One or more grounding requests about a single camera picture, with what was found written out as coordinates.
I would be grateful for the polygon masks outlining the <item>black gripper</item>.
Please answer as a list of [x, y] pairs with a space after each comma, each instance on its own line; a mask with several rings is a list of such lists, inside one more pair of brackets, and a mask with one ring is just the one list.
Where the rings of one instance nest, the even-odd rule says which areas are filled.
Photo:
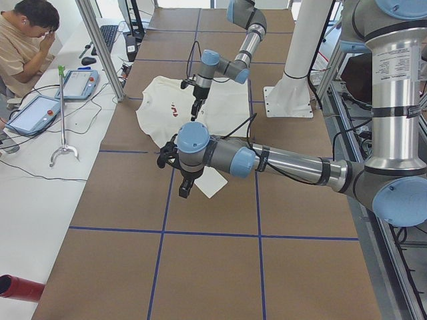
[[201, 107], [204, 104], [204, 100], [207, 99], [209, 95], [208, 87], [200, 87], [195, 85], [193, 88], [193, 96], [195, 97], [195, 101], [191, 106], [191, 121], [195, 121], [200, 112]]
[[183, 177], [183, 181], [179, 186], [179, 196], [187, 198], [191, 192], [194, 181], [202, 176], [202, 169], [189, 171], [187, 169], [181, 168], [180, 171]]

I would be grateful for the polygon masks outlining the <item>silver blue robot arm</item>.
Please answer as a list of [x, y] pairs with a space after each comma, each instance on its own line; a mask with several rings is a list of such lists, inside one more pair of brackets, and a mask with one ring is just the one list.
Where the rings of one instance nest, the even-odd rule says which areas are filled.
[[254, 1], [230, 1], [227, 8], [229, 22], [246, 30], [246, 37], [233, 60], [222, 57], [218, 52], [206, 49], [201, 54], [201, 65], [194, 79], [188, 83], [193, 86], [195, 101], [191, 106], [191, 120], [208, 98], [214, 75], [219, 73], [236, 83], [243, 84], [250, 75], [250, 64], [258, 45], [267, 33], [267, 21]]
[[326, 144], [321, 113], [303, 118], [286, 93], [298, 44], [292, 43], [284, 78], [264, 98], [266, 114], [255, 135], [239, 140], [211, 135], [197, 122], [215, 74], [243, 83], [258, 45], [267, 33], [266, 16], [253, 1], [231, 1], [230, 23], [246, 30], [233, 60], [203, 52], [192, 86], [191, 121], [171, 140], [168, 162], [181, 171], [179, 195], [187, 197], [205, 167], [247, 177], [254, 171], [282, 175], [306, 185], [330, 187], [353, 197], [396, 227], [426, 220], [426, 164], [418, 153], [421, 45], [426, 38], [425, 1], [345, 1], [340, 49], [372, 54], [372, 151], [363, 163], [335, 160], [315, 151]]

